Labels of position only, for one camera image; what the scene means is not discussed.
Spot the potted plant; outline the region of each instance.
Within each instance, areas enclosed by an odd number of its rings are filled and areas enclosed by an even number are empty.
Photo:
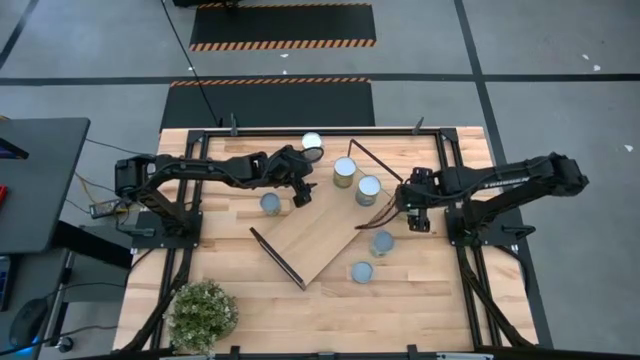
[[[165,319],[178,352],[213,355],[215,341],[235,329],[238,307],[218,284],[205,280],[180,288]]]

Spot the wooden table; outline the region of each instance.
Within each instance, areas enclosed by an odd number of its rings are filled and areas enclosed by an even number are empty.
[[[461,127],[457,131],[464,164],[492,166],[483,129]],[[182,155],[187,133],[187,129],[163,131],[159,153]],[[325,156],[306,181],[331,181],[332,164],[346,155],[350,138],[405,178],[415,166],[439,169],[432,137],[326,136]],[[226,159],[256,151],[271,154],[287,143],[299,148],[300,138],[216,137],[210,142],[209,157]],[[452,164],[450,148],[447,154]],[[363,172],[378,176],[383,188],[393,192],[397,180],[358,149],[352,157]],[[172,181],[161,190],[175,199],[177,187],[178,182]],[[282,213],[265,216],[258,202],[270,191],[274,190],[241,190],[217,182],[203,186],[204,224],[189,280],[214,279],[237,298],[240,310],[236,330],[217,342],[217,353],[228,353],[232,345],[241,346],[242,353],[405,352],[408,344],[416,344],[419,351],[472,349],[460,273],[455,249],[447,240],[443,209],[429,211],[432,229],[428,234],[410,232],[402,217],[385,226],[397,241],[383,258],[369,253],[373,231],[361,232],[302,291],[249,232],[251,226],[268,229],[294,211],[293,191],[277,189],[283,199]],[[154,251],[131,274],[114,348],[130,341],[156,305],[165,254],[165,250]],[[521,334],[535,342],[518,263],[490,247],[484,248],[484,257],[496,303]],[[174,269],[181,255],[176,259]],[[350,266],[362,260],[375,265],[374,281],[366,285],[353,282],[349,275]],[[478,300],[476,303],[483,340],[488,344],[485,312]],[[163,334],[162,345],[166,346],[166,329]]]

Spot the black floor mat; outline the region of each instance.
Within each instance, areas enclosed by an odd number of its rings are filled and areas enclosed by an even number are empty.
[[[366,78],[257,78],[202,80],[216,116],[230,127],[375,126]],[[162,129],[215,127],[196,81],[171,84]]]
[[[192,51],[370,47],[375,45],[368,4],[247,5],[227,10],[201,5]]]

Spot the concrete floor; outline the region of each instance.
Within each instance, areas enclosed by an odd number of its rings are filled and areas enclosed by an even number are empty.
[[[159,0],[34,1],[24,31],[6,62],[0,62],[0,84],[13,78],[190,74]],[[0,49],[29,2],[0,1]],[[252,2],[312,1],[247,0]],[[471,74],[454,0],[370,3],[378,36],[374,48],[190,55],[202,76],[283,70],[290,75]],[[463,4],[484,74],[640,72],[638,1]],[[195,10],[176,9],[170,1],[167,5],[181,38],[188,42]],[[289,56],[280,57],[283,53]],[[96,85],[0,86],[0,114],[84,116],[92,121],[89,138],[154,152],[168,84],[90,82]],[[640,265],[634,258],[640,252],[640,83],[492,82],[487,87],[508,161],[556,151],[576,158],[591,180],[578,197],[542,199],[522,208],[525,223],[538,228],[529,243],[555,347],[640,354]],[[413,125],[421,116],[424,125],[431,126],[487,125],[473,82],[374,81],[372,92],[378,126]],[[113,187],[113,164],[126,156],[87,143],[78,172]],[[94,194],[112,197],[99,189]],[[68,198],[88,207],[77,182]],[[96,223],[71,206],[65,206],[62,218],[74,224]],[[74,304],[65,329],[115,324],[119,308],[117,302]],[[104,354],[113,336],[78,334],[73,352],[60,355],[46,349],[41,357]]]

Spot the wooden board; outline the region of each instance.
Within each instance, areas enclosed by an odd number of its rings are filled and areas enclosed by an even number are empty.
[[[346,189],[332,182],[316,186],[311,203],[293,210],[264,233],[266,242],[294,272],[292,280],[302,289],[358,235],[360,231],[355,227],[368,223],[391,200],[389,194],[381,191],[373,205],[360,206],[355,196],[364,175],[356,171],[353,184]]]
[[[458,128],[462,157],[470,167],[492,166],[482,128]],[[187,131],[165,130],[159,152],[180,155]],[[435,141],[426,136],[354,137],[383,159],[401,176],[414,166],[439,168]],[[349,137],[325,137],[326,155],[316,164],[309,182],[331,181],[332,163],[347,151]],[[231,156],[266,151],[284,144],[300,145],[299,138],[215,138],[209,156]],[[383,188],[393,191],[397,180],[384,175],[375,162],[355,149],[353,157],[363,172],[379,176]],[[452,155],[448,154],[450,163]],[[178,182],[162,191],[175,197]],[[405,352],[407,344],[419,351],[468,351],[472,349],[455,249],[447,241],[443,211],[429,211],[428,234],[410,232],[405,218],[385,226],[396,239],[388,256],[373,258],[369,244],[374,231],[358,234],[311,282],[300,290],[255,241],[249,227],[276,226],[294,209],[293,191],[277,189],[283,200],[280,216],[267,217],[259,198],[272,189],[232,189],[220,183],[203,187],[204,226],[201,246],[194,253],[190,281],[214,279],[237,298],[238,327],[217,343],[217,353],[228,353],[232,345],[243,353]],[[483,192],[487,198],[495,192]],[[156,250],[132,272],[120,315],[114,348],[131,340],[157,302],[164,251]],[[492,248],[484,249],[491,290],[498,306],[528,340],[535,331],[514,259]],[[176,268],[180,255],[176,256]],[[374,280],[366,285],[350,280],[350,266],[357,261],[375,265]],[[479,301],[483,340],[489,334]],[[168,344],[163,332],[163,344]]]

